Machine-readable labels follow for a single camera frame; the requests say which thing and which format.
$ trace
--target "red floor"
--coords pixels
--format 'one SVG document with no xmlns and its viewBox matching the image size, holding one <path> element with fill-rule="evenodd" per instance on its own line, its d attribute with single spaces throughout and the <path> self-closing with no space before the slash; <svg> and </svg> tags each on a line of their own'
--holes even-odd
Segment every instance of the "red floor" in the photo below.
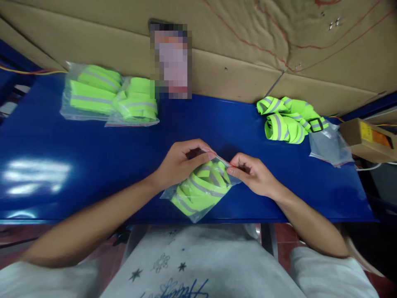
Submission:
<svg viewBox="0 0 397 298">
<path fill-rule="evenodd" d="M 294 228 L 286 223 L 275 224 L 277 245 L 278 245 L 278 261 L 283 268 L 289 273 L 291 262 L 289 254 L 299 246 L 305 246 L 299 241 L 298 235 Z M 396 298 L 397 285 L 385 277 L 379 277 L 376 274 L 366 272 L 368 279 L 377 290 L 380 298 Z"/>
<path fill-rule="evenodd" d="M 4 236 L 1 232 L 8 228 L 10 234 Z M 35 238 L 46 232 L 50 226 L 46 225 L 34 225 L 34 226 L 1 226 L 0 227 L 0 245 L 13 243 L 16 241 L 21 241 L 29 238 Z M 299 246 L 305 246 L 299 241 L 298 235 L 295 230 L 286 223 L 276 223 L 275 224 L 276 234 L 277 234 L 277 244 L 278 244 L 278 258 L 280 264 L 283 268 L 290 272 L 291 262 L 289 255 L 291 251 Z M 113 247 L 112 244 L 114 239 L 109 239 L 104 242 L 98 249 L 96 249 L 88 258 L 95 259 L 99 258 L 101 260 L 101 272 L 103 276 L 103 289 L 112 280 L 118 269 L 120 268 L 122 256 L 124 253 L 125 245 L 120 244 Z M 22 252 L 16 252 L 8 255 L 5 258 L 0 258 L 0 269 L 13 263 Z M 392 283 L 387 278 L 379 277 L 375 274 L 366 272 L 368 279 L 371 281 L 375 289 L 378 291 L 380 298 L 395 298 L 397 297 L 397 286 Z"/>
</svg>

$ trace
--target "person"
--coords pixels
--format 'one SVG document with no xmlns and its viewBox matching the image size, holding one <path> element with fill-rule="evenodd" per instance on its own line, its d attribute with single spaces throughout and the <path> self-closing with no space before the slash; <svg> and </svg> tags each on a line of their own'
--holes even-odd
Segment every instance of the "person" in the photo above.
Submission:
<svg viewBox="0 0 397 298">
<path fill-rule="evenodd" d="M 162 190 L 215 157 L 196 139 L 173 144 L 147 178 L 74 214 L 0 271 L 0 296 L 98 297 L 98 264 L 82 262 Z M 227 172 L 271 198 L 310 247 L 291 254 L 291 276 L 250 232 L 250 225 L 153 226 L 101 297 L 378 297 L 339 231 L 283 186 L 259 160 L 238 153 Z"/>
</svg>

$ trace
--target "blue table surface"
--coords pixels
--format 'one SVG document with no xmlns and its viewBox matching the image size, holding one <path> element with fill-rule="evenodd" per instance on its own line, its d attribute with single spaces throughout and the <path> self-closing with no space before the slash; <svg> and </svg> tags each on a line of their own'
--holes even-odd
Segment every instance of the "blue table surface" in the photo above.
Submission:
<svg viewBox="0 0 397 298">
<path fill-rule="evenodd" d="M 163 100 L 152 127 L 104 127 L 60 114 L 64 75 L 40 77 L 0 127 L 0 224 L 55 223 L 153 172 L 174 142 L 201 138 L 222 158 L 260 158 L 274 176 L 333 222 L 374 221 L 354 164 L 334 168 L 300 145 L 266 139 L 254 105 L 193 95 Z M 134 224 L 186 224 L 154 197 Z M 271 199 L 240 183 L 200 223 L 285 222 Z"/>
</svg>

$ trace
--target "gray t-shirt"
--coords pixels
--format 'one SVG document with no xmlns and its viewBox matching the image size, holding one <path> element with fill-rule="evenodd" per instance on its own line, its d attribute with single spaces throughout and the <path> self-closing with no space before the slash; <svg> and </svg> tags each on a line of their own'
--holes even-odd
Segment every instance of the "gray t-shirt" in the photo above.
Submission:
<svg viewBox="0 0 397 298">
<path fill-rule="evenodd" d="M 378 297 L 353 258 L 297 248 L 291 262 L 289 276 L 249 225 L 157 227 L 100 297 Z M 0 296 L 97 297 L 97 272 L 92 262 L 64 269 L 15 263 L 0 271 Z"/>
</svg>

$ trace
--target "blurred phone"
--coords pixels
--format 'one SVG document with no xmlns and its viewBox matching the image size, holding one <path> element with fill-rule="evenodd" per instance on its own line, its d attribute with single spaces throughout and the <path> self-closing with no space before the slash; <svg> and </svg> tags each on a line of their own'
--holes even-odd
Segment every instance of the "blurred phone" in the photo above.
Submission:
<svg viewBox="0 0 397 298">
<path fill-rule="evenodd" d="M 191 99 L 191 36 L 186 25 L 149 20 L 156 92 Z"/>
</svg>

